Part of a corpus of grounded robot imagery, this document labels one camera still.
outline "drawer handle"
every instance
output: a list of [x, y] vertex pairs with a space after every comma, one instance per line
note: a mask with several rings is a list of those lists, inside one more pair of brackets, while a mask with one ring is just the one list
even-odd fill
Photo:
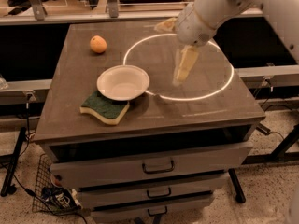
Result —
[[166, 194], [162, 194], [162, 195], [158, 195], [158, 196], [150, 196], [150, 192], [147, 190], [147, 195], [148, 195], [148, 198], [165, 198], [165, 197], [168, 197], [171, 195], [171, 189], [168, 188], [168, 193]]
[[167, 206], [165, 207], [165, 211], [162, 212], [162, 213], [155, 213], [155, 214], [152, 214], [152, 213], [150, 212], [150, 210], [148, 209], [148, 214], [149, 214], [150, 217], [155, 217], [155, 216], [158, 216], [158, 215], [164, 215], [164, 214], [166, 214], [167, 212], [168, 212]]
[[175, 163], [174, 163], [174, 161], [171, 161], [171, 168], [162, 169], [162, 170], [154, 170], [154, 171], [148, 171], [147, 167], [146, 167], [146, 164], [143, 163], [142, 164], [142, 169], [143, 169], [143, 172], [147, 175], [156, 175], [156, 174], [160, 174], [160, 173], [168, 173], [168, 172], [174, 171]]

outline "green sponge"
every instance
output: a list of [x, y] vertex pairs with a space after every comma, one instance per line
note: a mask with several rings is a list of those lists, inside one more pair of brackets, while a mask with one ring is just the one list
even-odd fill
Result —
[[105, 124], [117, 125], [129, 107], [128, 101], [114, 101], [95, 91], [81, 105], [80, 112], [93, 115]]

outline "table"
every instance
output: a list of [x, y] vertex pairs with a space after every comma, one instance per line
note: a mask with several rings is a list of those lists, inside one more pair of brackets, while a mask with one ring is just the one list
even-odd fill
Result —
[[[157, 34], [157, 22], [70, 25], [37, 125], [35, 142], [51, 158], [51, 172], [78, 192], [95, 221], [209, 205], [227, 171], [249, 154], [248, 139], [264, 119], [213, 42], [200, 48], [186, 82], [173, 86], [182, 45], [173, 34]], [[94, 35], [107, 41], [105, 53], [90, 50]], [[143, 68], [148, 90], [117, 126], [80, 114], [99, 75], [119, 64]]]

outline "drawer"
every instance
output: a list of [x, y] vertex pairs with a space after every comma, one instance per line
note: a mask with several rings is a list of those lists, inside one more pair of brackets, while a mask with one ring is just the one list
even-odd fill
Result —
[[213, 194], [205, 194], [159, 203], [142, 203], [111, 210], [93, 211], [91, 212], [91, 217], [96, 223], [112, 222], [137, 217], [153, 217], [159, 214], [167, 214], [187, 209], [204, 208], [205, 206], [209, 206], [213, 199]]
[[203, 191], [220, 189], [228, 180], [227, 173], [215, 175], [192, 175], [183, 178], [168, 178], [163, 181], [148, 182], [116, 188], [86, 191], [77, 195], [84, 208], [148, 201], [174, 197]]
[[54, 163], [50, 170], [65, 189], [103, 186], [238, 167], [251, 142], [92, 161]]

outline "white bowl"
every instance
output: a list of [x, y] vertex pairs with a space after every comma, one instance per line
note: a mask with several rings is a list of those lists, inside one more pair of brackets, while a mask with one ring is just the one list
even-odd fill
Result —
[[117, 65], [103, 72], [96, 84], [97, 89], [107, 98], [127, 101], [144, 93], [150, 85], [150, 78], [137, 66]]

